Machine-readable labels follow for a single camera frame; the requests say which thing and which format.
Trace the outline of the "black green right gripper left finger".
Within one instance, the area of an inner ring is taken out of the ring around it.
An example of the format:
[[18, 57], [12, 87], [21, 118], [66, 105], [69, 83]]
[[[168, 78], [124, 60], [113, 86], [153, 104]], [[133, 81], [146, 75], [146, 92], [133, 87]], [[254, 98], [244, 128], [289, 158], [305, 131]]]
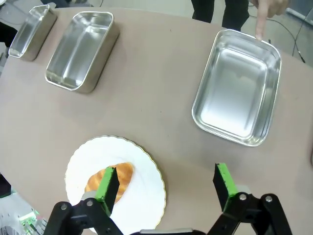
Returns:
[[98, 235], [121, 235], [110, 218], [118, 188], [116, 168], [107, 167], [94, 195], [88, 192], [87, 198], [74, 206], [65, 201], [54, 205], [44, 234], [81, 235], [85, 229], [93, 228]]

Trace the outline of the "person's pointing hand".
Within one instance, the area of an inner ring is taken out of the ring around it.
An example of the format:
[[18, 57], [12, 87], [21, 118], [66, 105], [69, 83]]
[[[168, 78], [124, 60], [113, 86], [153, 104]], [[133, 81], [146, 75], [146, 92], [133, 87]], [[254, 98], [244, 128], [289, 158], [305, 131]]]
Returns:
[[288, 4], [288, 0], [250, 0], [257, 8], [255, 37], [261, 41], [263, 39], [266, 21], [275, 15], [282, 15]]

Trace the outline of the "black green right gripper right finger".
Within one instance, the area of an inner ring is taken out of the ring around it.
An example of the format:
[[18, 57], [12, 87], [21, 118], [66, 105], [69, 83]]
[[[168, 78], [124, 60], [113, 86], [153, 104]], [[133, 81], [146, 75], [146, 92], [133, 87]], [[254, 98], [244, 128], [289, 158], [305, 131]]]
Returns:
[[215, 164], [213, 183], [222, 214], [209, 235], [233, 235], [241, 223], [250, 224], [257, 235], [291, 235], [287, 217], [275, 194], [256, 198], [239, 191], [225, 163]]

